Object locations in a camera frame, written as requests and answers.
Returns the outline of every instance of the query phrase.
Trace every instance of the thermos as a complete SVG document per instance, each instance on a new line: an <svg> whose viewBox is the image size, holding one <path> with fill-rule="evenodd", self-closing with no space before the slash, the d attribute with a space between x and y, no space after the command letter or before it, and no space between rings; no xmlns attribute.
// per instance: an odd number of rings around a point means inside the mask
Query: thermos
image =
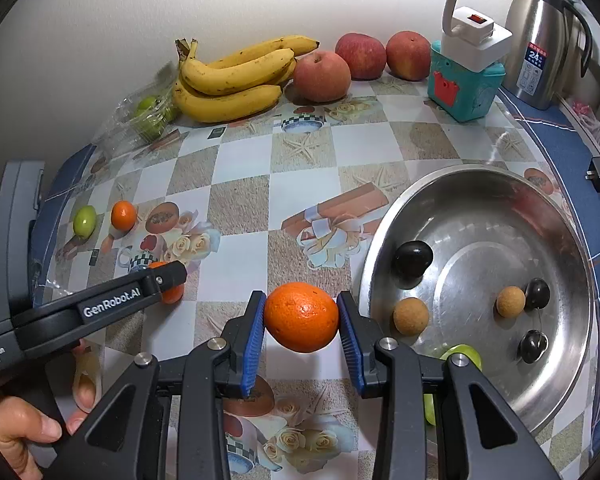
<svg viewBox="0 0 600 480"><path fill-rule="evenodd" d="M580 76L589 67L592 37L583 15L568 0L513 0L506 28L513 34L513 47L505 60L502 85L525 103L546 110L551 104L558 76L564 67L571 27L565 10L582 24L585 47Z"/></svg>

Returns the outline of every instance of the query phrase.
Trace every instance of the metal basin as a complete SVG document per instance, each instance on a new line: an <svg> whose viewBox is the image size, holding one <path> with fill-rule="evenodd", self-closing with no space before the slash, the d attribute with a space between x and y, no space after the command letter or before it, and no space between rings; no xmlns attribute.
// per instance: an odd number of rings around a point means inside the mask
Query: metal basin
<svg viewBox="0 0 600 480"><path fill-rule="evenodd" d="M398 288L390 273L395 250L409 240L431 246L434 259L422 281ZM439 357L456 344L473 346L482 371L530 431L539 431L575 384L589 341L593 312L590 268L564 214L540 190L509 171L465 165L427 175L385 215L362 273L360 311L386 334L420 354ZM551 300L515 319L494 303L508 285L524 290L544 279ZM402 336L394 304L414 296L429 307L427 328ZM518 357L528 330L542 330L549 348L533 364ZM429 439L435 439L429 428Z"/></svg>

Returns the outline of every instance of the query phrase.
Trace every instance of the small orange fruit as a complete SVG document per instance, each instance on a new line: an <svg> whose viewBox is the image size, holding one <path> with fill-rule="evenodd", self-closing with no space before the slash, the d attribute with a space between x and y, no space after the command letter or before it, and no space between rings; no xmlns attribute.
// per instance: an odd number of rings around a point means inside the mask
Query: small orange fruit
<svg viewBox="0 0 600 480"><path fill-rule="evenodd" d="M111 225L120 231L129 231L136 225L136 208L131 202L119 200L111 210Z"/></svg>
<svg viewBox="0 0 600 480"><path fill-rule="evenodd" d="M264 305L264 326L282 346L294 352L315 352L338 331L340 316L331 297L308 283L285 283Z"/></svg>
<svg viewBox="0 0 600 480"><path fill-rule="evenodd" d="M160 267L165 265L167 262L153 262L149 264L149 268L155 269L155 267ZM180 285L172 286L169 290L165 290L162 293L162 302L168 304L175 303L178 301L182 295L184 294L184 283Z"/></svg>

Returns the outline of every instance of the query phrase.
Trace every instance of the teal plastic container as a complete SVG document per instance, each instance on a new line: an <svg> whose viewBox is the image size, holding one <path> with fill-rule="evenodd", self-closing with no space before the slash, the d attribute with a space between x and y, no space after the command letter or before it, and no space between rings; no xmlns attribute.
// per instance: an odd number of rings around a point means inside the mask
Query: teal plastic container
<svg viewBox="0 0 600 480"><path fill-rule="evenodd" d="M456 121L464 123L487 114L504 74L504 65L498 62L482 72L471 72L440 54L438 40L431 45L427 92Z"/></svg>

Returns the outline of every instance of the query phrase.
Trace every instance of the silver screw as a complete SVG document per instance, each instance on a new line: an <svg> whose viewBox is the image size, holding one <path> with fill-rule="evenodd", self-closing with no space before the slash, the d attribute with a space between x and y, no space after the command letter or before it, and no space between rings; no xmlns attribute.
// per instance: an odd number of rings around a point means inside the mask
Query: silver screw
<svg viewBox="0 0 600 480"><path fill-rule="evenodd" d="M451 354L451 362L459 367L464 367L469 364L469 358L464 354Z"/></svg>
<svg viewBox="0 0 600 480"><path fill-rule="evenodd" d="M149 354L149 352L140 352L139 354L136 354L136 357L134 357L134 362L141 368L146 368L153 360L154 356Z"/></svg>
<svg viewBox="0 0 600 480"><path fill-rule="evenodd" d="M206 346L212 350L222 350L226 346L226 341L221 337L212 337L206 342Z"/></svg>
<svg viewBox="0 0 600 480"><path fill-rule="evenodd" d="M378 341L380 348L385 350L394 350L398 348L398 342L393 337L383 337L380 341Z"/></svg>

